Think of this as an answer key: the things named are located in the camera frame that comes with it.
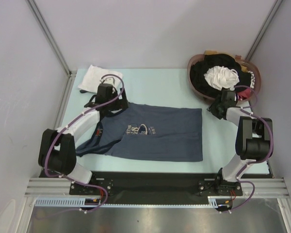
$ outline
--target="navy blue t-shirt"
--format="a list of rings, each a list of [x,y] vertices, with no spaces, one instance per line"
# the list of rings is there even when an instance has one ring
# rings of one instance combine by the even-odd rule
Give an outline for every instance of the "navy blue t-shirt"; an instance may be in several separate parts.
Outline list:
[[[103,118],[91,139],[77,148],[88,153],[151,161],[200,162],[202,110],[129,103]]]

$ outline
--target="brown basket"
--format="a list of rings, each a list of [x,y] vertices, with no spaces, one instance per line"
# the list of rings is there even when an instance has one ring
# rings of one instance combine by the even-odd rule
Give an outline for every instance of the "brown basket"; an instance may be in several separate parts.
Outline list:
[[[193,84],[191,82],[191,79],[190,79],[191,66],[194,65],[195,63],[197,63],[199,61],[203,61],[203,60],[204,60],[204,55],[203,54],[195,55],[194,57],[192,57],[190,59],[189,64],[188,64],[188,79],[189,79],[189,83],[190,83],[191,89],[194,91],[194,93],[198,97],[202,97],[207,102],[212,102],[214,100],[214,98],[206,96],[206,95],[200,93],[199,91],[197,91],[195,89],[195,87],[193,86]],[[238,62],[242,66],[247,67],[247,69],[249,71],[252,71],[254,73],[254,76],[256,78],[256,82],[255,82],[255,86],[254,86],[253,89],[255,90],[256,93],[259,93],[259,91],[261,89],[261,75],[260,75],[260,72],[259,72],[258,68],[254,64],[252,64],[251,62],[240,59],[239,56],[237,56],[235,60],[236,60],[236,62]],[[246,102],[246,101],[251,100],[252,98],[254,98],[253,94],[251,94],[251,96],[249,98],[247,98],[245,100],[242,100],[242,101],[239,101],[239,102]]]

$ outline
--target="white towel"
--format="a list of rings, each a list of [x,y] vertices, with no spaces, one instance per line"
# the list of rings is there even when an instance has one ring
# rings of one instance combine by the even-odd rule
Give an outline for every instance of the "white towel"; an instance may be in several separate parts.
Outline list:
[[[109,83],[112,84],[116,89],[118,88],[121,81],[114,77],[114,76],[107,76],[103,80],[101,80],[101,77],[106,74],[115,74],[119,76],[121,79],[123,78],[123,74],[117,71],[111,71],[107,69],[102,69],[100,67],[95,67],[91,65],[84,78],[82,83],[78,86],[79,89],[82,89],[84,91],[89,91],[93,93],[97,93],[97,89],[99,84],[103,83]]]
[[[204,74],[204,77],[211,87],[219,91],[222,88],[234,90],[234,86],[239,83],[237,71],[226,67],[212,67]]]

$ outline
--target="white wall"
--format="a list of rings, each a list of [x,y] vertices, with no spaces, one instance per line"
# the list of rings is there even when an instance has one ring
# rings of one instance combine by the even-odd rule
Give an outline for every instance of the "white wall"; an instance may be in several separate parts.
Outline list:
[[[186,68],[205,50],[246,56],[275,0],[36,0],[70,69]]]
[[[24,0],[0,0],[0,211],[16,214],[67,77]]]
[[[274,124],[271,166],[291,195],[291,0],[283,3],[252,61],[263,81],[256,111]]]

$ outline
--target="white table surface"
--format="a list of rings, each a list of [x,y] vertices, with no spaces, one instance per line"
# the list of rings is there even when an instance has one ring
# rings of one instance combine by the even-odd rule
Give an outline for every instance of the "white table surface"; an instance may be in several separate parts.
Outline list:
[[[203,161],[157,162],[87,154],[77,157],[79,164],[92,171],[216,173],[234,156],[237,127],[231,122],[218,120],[206,110],[208,105],[196,97],[189,87],[186,69],[115,70],[124,75],[129,102],[203,109]],[[86,71],[87,69],[79,69],[77,72],[62,125],[79,115],[92,96],[92,93],[81,94],[78,89]],[[76,147],[89,139],[94,129],[95,127],[90,128],[76,143]],[[267,164],[262,163],[253,165],[247,173],[268,174],[269,170]]]

